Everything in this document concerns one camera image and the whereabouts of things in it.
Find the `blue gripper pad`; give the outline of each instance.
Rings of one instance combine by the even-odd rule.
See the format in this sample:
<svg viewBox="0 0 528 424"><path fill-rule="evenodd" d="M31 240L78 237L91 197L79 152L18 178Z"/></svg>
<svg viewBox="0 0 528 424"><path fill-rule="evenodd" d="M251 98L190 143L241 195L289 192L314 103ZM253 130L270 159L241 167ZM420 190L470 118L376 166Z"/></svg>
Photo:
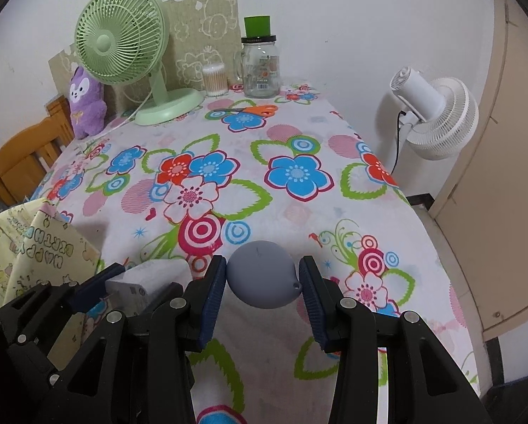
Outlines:
<svg viewBox="0 0 528 424"><path fill-rule="evenodd" d="M303 299L315 341L327 353L337 351L341 336L336 302L342 298L338 285L321 277L311 256L300 260L299 280L303 286Z"/></svg>
<svg viewBox="0 0 528 424"><path fill-rule="evenodd" d="M204 280L212 278L212 282L205 299L205 304L203 305L203 310L201 311L201 327L197 338L198 345L201 349L204 349L207 343L211 341L211 338L213 338L213 331L215 330L215 323L217 322L225 283L227 281L226 271L227 260L224 257L215 255L204 277Z"/></svg>
<svg viewBox="0 0 528 424"><path fill-rule="evenodd" d="M74 294L68 300L68 304L74 313L87 313L99 303L99 300L107 296L105 282L112 277L118 276L125 271L123 265L113 263L99 274L90 277L82 285L78 286Z"/></svg>
<svg viewBox="0 0 528 424"><path fill-rule="evenodd" d="M313 331L313 337L315 338L315 341L319 343L321 349L324 350L327 345L325 311L321 306L319 294L313 283L313 278L311 277L312 271L309 269L310 263L307 263L305 258L306 257L303 257L300 260L299 280L303 286L303 299L309 317L309 323L311 324L311 330Z"/></svg>

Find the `floral tablecloth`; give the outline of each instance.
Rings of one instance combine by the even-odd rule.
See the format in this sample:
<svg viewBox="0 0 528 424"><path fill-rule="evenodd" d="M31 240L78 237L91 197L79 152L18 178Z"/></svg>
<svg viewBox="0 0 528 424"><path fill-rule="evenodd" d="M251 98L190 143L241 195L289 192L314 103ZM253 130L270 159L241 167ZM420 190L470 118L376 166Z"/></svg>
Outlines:
<svg viewBox="0 0 528 424"><path fill-rule="evenodd" d="M264 105L271 116L253 108ZM423 225L367 143L307 84L270 100L231 90L168 123L127 123L84 153L73 142L35 196L101 250L100 266L185 259L200 277L213 254L253 240L281 244L296 262L313 255L370 310L420 313L478 387L463 314ZM94 308L88 331L107 310ZM386 422L383 349L378 359ZM259 310L227 287L214 339L190 360L199 423L328 421L339 359L313 341L301 297Z"/></svg>

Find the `door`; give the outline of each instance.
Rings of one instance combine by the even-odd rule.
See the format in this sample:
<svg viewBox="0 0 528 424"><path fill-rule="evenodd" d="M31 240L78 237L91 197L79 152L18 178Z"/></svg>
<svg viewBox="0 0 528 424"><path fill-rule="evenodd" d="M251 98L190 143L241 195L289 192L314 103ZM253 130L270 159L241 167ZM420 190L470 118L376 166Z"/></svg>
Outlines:
<svg viewBox="0 0 528 424"><path fill-rule="evenodd" d="M436 221L463 269L484 338L528 320L528 18L514 0L491 116Z"/></svg>

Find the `wooden chair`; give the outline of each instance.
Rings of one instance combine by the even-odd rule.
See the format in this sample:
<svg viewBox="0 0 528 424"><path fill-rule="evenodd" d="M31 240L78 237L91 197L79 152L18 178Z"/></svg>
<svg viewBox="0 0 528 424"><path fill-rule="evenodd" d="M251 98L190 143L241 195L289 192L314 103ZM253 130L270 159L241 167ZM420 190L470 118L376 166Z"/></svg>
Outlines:
<svg viewBox="0 0 528 424"><path fill-rule="evenodd" d="M16 134L0 149L0 201L8 206L30 198L48 167L60 156L57 141L68 146L74 139L67 100L60 97L46 106L50 116Z"/></svg>

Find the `purple plush toy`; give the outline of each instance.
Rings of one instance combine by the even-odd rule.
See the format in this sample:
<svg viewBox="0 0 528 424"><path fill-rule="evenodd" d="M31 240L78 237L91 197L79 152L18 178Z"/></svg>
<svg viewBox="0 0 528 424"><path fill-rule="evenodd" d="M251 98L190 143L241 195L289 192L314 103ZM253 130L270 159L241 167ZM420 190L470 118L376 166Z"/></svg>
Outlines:
<svg viewBox="0 0 528 424"><path fill-rule="evenodd" d="M77 139L97 135L105 127L107 104L103 100L103 84L82 66L76 68L71 80L70 112Z"/></svg>

